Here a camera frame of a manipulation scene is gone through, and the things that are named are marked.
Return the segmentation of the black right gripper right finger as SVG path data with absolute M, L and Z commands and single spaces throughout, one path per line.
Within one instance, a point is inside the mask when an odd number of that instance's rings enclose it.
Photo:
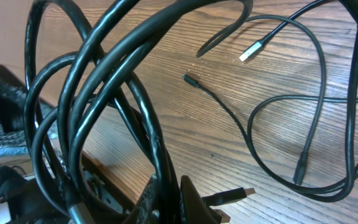
M 182 223 L 218 224 L 187 175 L 181 176 L 180 193 L 180 213 Z

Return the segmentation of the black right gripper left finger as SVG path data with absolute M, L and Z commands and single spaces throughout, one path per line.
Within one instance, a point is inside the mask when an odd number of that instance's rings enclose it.
M 126 218 L 126 224 L 159 224 L 157 176 L 152 174 L 134 209 Z

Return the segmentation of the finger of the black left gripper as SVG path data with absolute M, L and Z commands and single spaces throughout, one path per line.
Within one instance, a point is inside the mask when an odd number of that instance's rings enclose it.
M 5 133 L 24 130 L 25 85 L 9 69 L 0 65 L 0 125 Z

